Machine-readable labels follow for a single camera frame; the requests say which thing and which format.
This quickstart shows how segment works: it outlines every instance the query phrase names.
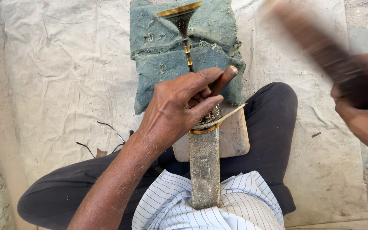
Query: eyeglasses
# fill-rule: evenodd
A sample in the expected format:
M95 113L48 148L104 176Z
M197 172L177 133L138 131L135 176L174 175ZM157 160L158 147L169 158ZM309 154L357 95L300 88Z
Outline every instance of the eyeglasses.
M113 149L113 151L111 152L111 154L112 153L114 153L115 151L116 151L116 149L119 147L119 146L121 146L121 145L124 145L126 142L124 141L124 139L120 136L120 134L111 126L111 125L109 125L109 124L106 124L106 123L103 123L103 122L97 122L97 123L99 123L99 124L105 124L105 125L107 125L107 126L109 126L110 128L112 128L115 132L116 132L116 134L117 134L117 136L121 139L121 141L123 142L123 143L121 143L121 144L119 144L119 145L117 145L116 146L116 148L115 149ZM92 155L92 157L93 158L96 158L95 157L95 155L93 155L93 153L92 153L92 151L90 151L90 149L89 149L89 147L88 146L86 146L86 145L84 145L84 144L81 144L81 143L79 143L79 142L76 142L76 144L79 144L79 145L82 145L82 146L84 146L84 147L86 147L88 150L89 150L89 152L90 152L90 154Z

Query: worn green towel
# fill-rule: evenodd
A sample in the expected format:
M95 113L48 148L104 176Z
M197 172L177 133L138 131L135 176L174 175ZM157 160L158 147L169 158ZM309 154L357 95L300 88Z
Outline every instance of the worn green towel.
M139 86L135 113L143 112L150 102L154 86L188 73L187 60L178 29L157 16L158 12L180 7L197 0L151 4L146 0L133 0L130 4L130 51L136 61ZM229 0L204 0L188 26L191 57L197 72L211 67L238 68L238 75L221 93L224 100L242 104L241 78L245 63L238 48L237 28Z

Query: dark trousers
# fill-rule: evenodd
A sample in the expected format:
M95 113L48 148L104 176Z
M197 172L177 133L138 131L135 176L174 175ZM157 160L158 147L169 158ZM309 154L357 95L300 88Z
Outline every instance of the dark trousers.
M261 88L244 107L251 149L246 155L220 160L221 181L239 173L258 171L271 188L284 215L295 210L283 177L289 160L297 106L296 94L287 84L271 83ZM116 156L117 153L86 160L40 178L19 200L19 215L37 226L66 229L89 189ZM139 182L123 214L120 230L131 229L141 197L158 176L155 165L174 174L190 176L189 163L178 162L172 148L168 148Z

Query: wooden board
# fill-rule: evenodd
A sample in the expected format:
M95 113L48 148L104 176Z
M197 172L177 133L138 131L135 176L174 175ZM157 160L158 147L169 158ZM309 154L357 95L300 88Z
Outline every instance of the wooden board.
M220 107L224 116L237 108L237 106L231 106L231 104L228 102L222 102ZM249 151L249 139L243 109L240 109L238 112L225 119L220 125L219 129L220 158L247 154ZM175 158L178 161L190 161L188 147L188 134L184 135L172 145Z

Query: white striped shirt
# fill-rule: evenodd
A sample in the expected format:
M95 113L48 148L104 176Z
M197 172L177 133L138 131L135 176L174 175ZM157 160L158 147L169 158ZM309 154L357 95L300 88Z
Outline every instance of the white striped shirt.
M164 170L139 202L132 230L284 230L280 206L257 171L221 183L221 207L191 207L191 181Z

